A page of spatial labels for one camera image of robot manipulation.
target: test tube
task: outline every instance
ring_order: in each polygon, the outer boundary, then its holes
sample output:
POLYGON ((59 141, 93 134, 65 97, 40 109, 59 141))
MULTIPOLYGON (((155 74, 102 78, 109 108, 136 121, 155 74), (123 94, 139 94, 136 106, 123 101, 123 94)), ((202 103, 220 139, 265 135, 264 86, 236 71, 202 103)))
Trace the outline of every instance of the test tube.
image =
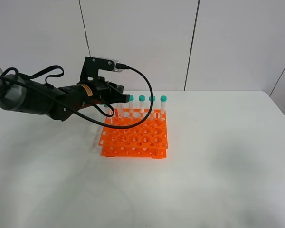
POLYGON ((117 103, 118 118, 124 117, 124 106, 123 103, 117 103))
POLYGON ((166 101, 167 101, 167 97, 161 96, 161 114, 164 114, 166 111, 166 101))
POLYGON ((130 95, 130 101, 129 101, 129 112, 130 113, 134 112, 133 101, 134 101, 134 96, 130 95))
MULTIPOLYGON (((149 96, 149 101, 150 101, 150 108, 151 108, 151 96, 149 96)), ((152 110, 151 110, 151 114, 150 114, 150 117, 153 118, 154 117, 154 106, 155 106, 155 96, 153 96, 153 107, 152 107, 152 110)))
MULTIPOLYGON (((113 114, 112 110, 107 105, 105 105, 104 107, 105 107, 105 112, 108 115, 112 115, 113 114)), ((109 118, 110 118, 110 124, 112 124, 113 123, 113 119, 112 119, 112 117, 109 117, 109 118)))
POLYGON ((145 100, 144 95, 140 95, 138 97, 138 100, 139 100, 139 109, 140 109, 139 112, 144 113, 144 100, 145 100))

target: orange label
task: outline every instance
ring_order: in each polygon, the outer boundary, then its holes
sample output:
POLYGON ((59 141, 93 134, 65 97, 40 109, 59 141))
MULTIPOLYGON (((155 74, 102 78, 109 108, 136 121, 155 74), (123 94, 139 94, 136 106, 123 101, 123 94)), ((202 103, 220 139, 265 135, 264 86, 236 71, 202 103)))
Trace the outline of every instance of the orange label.
POLYGON ((90 89, 90 87, 88 87, 88 86, 85 85, 85 84, 78 84, 78 85, 82 86, 82 87, 85 89, 85 91, 86 91, 86 93, 87 93, 88 96, 93 96, 93 92, 92 92, 92 90, 90 89))

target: robotic arm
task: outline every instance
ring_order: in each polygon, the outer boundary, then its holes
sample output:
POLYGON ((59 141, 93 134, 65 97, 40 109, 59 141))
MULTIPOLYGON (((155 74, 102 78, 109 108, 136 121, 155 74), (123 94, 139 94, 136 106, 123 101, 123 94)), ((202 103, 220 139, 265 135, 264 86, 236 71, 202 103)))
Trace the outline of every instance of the robotic arm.
POLYGON ((15 112, 39 115, 45 114, 54 120, 61 121, 66 120, 72 114, 76 114, 95 124, 109 128, 128 129, 135 127, 141 124, 150 115, 153 99, 147 115, 136 124, 129 126, 108 125, 93 120, 78 112, 80 109, 94 106, 102 114, 112 117, 113 115, 103 113, 97 105, 106 104, 114 112, 114 109, 110 104, 129 102, 130 95, 123 94, 124 87, 122 85, 105 81, 104 77, 98 76, 99 70, 121 72, 123 69, 130 69, 140 74, 146 80, 151 92, 151 97, 153 98, 153 92, 149 81, 138 70, 125 64, 120 64, 116 60, 86 57, 79 83, 77 85, 60 88, 55 88, 47 83, 47 78, 61 77, 64 74, 64 71, 60 66, 48 67, 33 76, 19 73, 15 68, 7 69, 0 76, 0 108, 15 112), (61 69, 62 73, 59 75, 47 76, 45 84, 32 81, 32 79, 54 69, 61 69), (15 74, 6 75, 11 70, 15 71, 15 74))

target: white table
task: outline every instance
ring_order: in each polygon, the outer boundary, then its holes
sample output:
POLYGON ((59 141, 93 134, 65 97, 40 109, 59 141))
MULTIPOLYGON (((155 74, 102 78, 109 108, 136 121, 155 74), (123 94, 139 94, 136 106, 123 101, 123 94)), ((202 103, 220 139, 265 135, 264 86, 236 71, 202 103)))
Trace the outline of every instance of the white table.
POLYGON ((101 157, 101 127, 0 110, 0 228, 285 228, 285 116, 268 95, 155 95, 166 159, 101 157))

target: orange test tube rack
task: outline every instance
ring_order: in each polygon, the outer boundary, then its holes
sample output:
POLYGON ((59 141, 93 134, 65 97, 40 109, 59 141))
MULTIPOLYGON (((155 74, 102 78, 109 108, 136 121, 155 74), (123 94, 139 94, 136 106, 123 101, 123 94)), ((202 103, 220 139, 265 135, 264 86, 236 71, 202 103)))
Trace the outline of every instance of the orange test tube rack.
MULTIPOLYGON (((117 126, 127 126, 142 119, 143 114, 139 109, 133 113, 124 109, 123 118, 118 118, 117 110, 115 116, 106 118, 105 123, 117 126)), ((153 114, 137 127, 119 130, 104 127, 99 140, 102 146, 101 155, 106 157, 150 157, 166 158, 168 148, 167 119, 166 112, 160 114, 155 109, 153 114)))

